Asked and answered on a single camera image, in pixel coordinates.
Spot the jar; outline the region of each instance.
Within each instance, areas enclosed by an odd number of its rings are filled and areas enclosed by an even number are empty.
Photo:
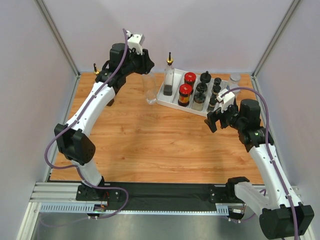
[[[239,88],[239,85],[237,85],[237,84],[232,84],[232,85],[230,86],[230,90],[235,89],[235,88]],[[233,90],[232,92],[233,92],[233,94],[235,95],[235,97],[237,98],[238,94],[240,93],[240,89]]]
[[[198,85],[195,88],[195,93],[204,93],[206,94],[208,91],[208,86],[204,82],[198,83]]]
[[[219,85],[213,85],[213,88],[212,88],[212,96],[215,95],[217,96],[218,93],[221,91],[221,87]]]
[[[194,84],[197,76],[193,72],[187,72],[184,75],[184,83],[189,84],[192,87],[191,94],[194,92]]]
[[[209,85],[209,83],[210,83],[210,81],[211,81],[211,75],[209,74],[208,71],[206,71],[206,72],[204,72],[204,73],[202,73],[202,74],[200,75],[200,81],[201,81],[202,83],[205,83],[207,86]]]
[[[207,112],[212,112],[212,111],[214,111],[217,102],[218,102],[218,101],[217,101],[216,96],[212,96],[212,97],[210,98],[209,105],[208,105],[208,108],[206,109],[206,111],[207,111]]]
[[[232,73],[230,74],[228,85],[231,86],[233,84],[239,85],[239,82],[241,80],[241,75],[238,73]]]
[[[197,92],[194,95],[191,108],[193,110],[202,111],[202,109],[204,108],[205,100],[206,100],[206,95],[204,95],[203,92]]]
[[[180,106],[186,107],[189,104],[189,98],[192,91],[192,87],[189,84],[182,84],[179,88],[179,100]]]
[[[220,77],[216,77],[216,78],[214,79],[213,85],[214,85],[214,86],[216,86],[216,85],[219,86],[219,85],[221,84],[221,82],[222,82],[221,78],[220,78]]]

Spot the wooden table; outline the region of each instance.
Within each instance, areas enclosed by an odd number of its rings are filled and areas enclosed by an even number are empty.
[[[164,75],[155,76],[159,88]],[[228,74],[212,76],[229,78]],[[94,79],[93,73],[82,74],[70,116],[88,96]],[[252,87],[248,74],[242,75],[240,85]],[[255,96],[241,91],[238,104],[247,98]],[[97,168],[111,182],[226,183],[228,178],[245,176],[254,184],[263,184],[237,131],[228,127],[211,133],[204,119],[166,106],[148,105],[141,76],[132,74],[92,129]],[[59,153],[55,164],[71,163]],[[54,169],[50,179],[80,180],[73,168]]]

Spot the cable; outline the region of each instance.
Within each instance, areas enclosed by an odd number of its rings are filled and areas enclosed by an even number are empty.
[[[294,203],[292,201],[292,197],[291,197],[291,195],[289,193],[289,190],[288,190],[288,188],[286,186],[286,183],[285,183],[285,181],[284,181],[284,179],[283,179],[283,177],[282,177],[282,175],[281,175],[281,173],[279,171],[277,163],[274,160],[274,157],[273,157],[273,155],[271,153],[271,150],[269,148],[269,128],[270,128],[269,120],[270,119],[269,119],[269,110],[268,110],[268,106],[267,106],[266,100],[264,99],[264,97],[258,91],[254,90],[254,89],[252,89],[250,87],[245,87],[245,86],[240,86],[240,87],[235,87],[233,89],[230,89],[230,90],[226,91],[225,93],[223,93],[221,95],[221,97],[225,96],[226,94],[228,94],[230,92],[233,92],[235,90],[241,90],[241,89],[249,90],[249,91],[253,92],[254,94],[258,95],[259,98],[261,99],[262,103],[263,103],[263,106],[264,106],[264,109],[265,109],[265,118],[266,118],[266,123],[265,123],[265,132],[266,132],[266,134],[265,134],[265,147],[266,147],[266,150],[268,152],[269,158],[270,158],[270,160],[272,162],[272,165],[273,165],[273,167],[274,167],[274,169],[276,171],[276,174],[278,175],[278,178],[279,178],[279,180],[281,182],[281,185],[282,185],[283,190],[284,190],[284,192],[286,194],[286,197],[287,197],[287,199],[288,199],[288,201],[290,203],[290,207],[291,207],[291,211],[292,211],[292,217],[293,217],[294,240],[298,240],[298,238],[299,238],[298,222],[297,222],[297,214],[296,214],[295,206],[294,206]]]
[[[44,160],[46,162],[46,164],[48,164],[51,168],[53,169],[69,169],[69,168],[76,168],[79,176],[81,177],[81,179],[83,180],[84,183],[86,183],[88,186],[95,188],[95,189],[103,189],[103,190],[121,190],[123,192],[125,192],[126,194],[126,199],[124,204],[115,212],[108,214],[106,216],[101,216],[98,217],[99,219],[106,219],[106,218],[110,218],[114,215],[116,215],[117,213],[119,213],[128,203],[129,200],[129,193],[127,190],[125,190],[122,187],[107,187],[107,186],[95,186],[93,184],[91,184],[90,182],[88,182],[84,176],[82,175],[79,167],[77,165],[68,165],[68,166],[55,166],[53,165],[49,159],[48,159],[48,152],[50,147],[52,146],[52,144],[59,138],[61,137],[66,131],[68,131],[69,129],[71,129],[75,124],[77,124],[77,122],[80,120],[80,118],[82,117],[82,115],[85,113],[85,111],[87,110],[88,106],[90,105],[90,103],[93,101],[93,99],[97,96],[97,94],[101,91],[101,89],[112,80],[112,78],[117,74],[117,72],[119,71],[119,69],[121,68],[122,64],[125,61],[126,55],[127,55],[127,51],[128,51],[128,37],[127,37],[127,31],[123,28],[123,33],[124,33],[124,41],[125,41],[125,46],[124,46],[124,53],[122,55],[121,61],[119,63],[119,65],[116,67],[116,69],[114,70],[114,72],[109,76],[109,78],[95,91],[95,93],[90,97],[90,99],[87,101],[87,103],[84,105],[83,109],[81,110],[80,114],[78,115],[77,119],[74,120],[73,123],[71,123],[70,125],[68,125],[63,131],[61,131],[59,134],[57,134],[57,136],[55,136],[48,144],[48,146],[45,148],[44,151]]]

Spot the red lid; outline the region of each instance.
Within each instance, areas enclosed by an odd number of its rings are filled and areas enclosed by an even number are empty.
[[[190,86],[189,84],[182,84],[179,88],[180,93],[182,94],[190,94],[192,91],[192,86]]]
[[[193,72],[187,72],[184,75],[184,80],[186,80],[187,82],[195,82],[196,81],[196,75]]]

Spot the gray wall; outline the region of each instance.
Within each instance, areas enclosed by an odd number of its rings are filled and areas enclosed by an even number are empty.
[[[320,239],[320,2],[303,0],[276,44],[258,83],[270,109],[281,162]]]
[[[0,2],[0,235],[16,238],[75,84],[33,0]]]
[[[146,37],[155,71],[250,72],[292,0],[45,0],[78,69],[109,59],[122,28]]]

